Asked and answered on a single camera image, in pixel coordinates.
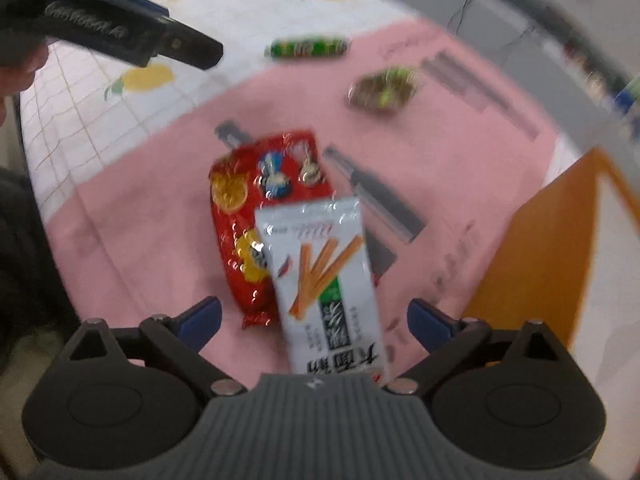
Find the person left hand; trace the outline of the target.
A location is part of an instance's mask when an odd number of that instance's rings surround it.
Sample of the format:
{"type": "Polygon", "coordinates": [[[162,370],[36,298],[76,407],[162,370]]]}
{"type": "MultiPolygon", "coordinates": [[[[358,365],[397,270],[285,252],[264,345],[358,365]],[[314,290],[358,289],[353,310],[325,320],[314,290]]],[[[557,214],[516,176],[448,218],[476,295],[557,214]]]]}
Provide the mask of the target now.
{"type": "Polygon", "coordinates": [[[21,64],[2,67],[0,70],[0,125],[6,122],[8,114],[6,100],[32,85],[38,70],[47,63],[48,56],[49,47],[45,42],[42,42],[21,64]]]}

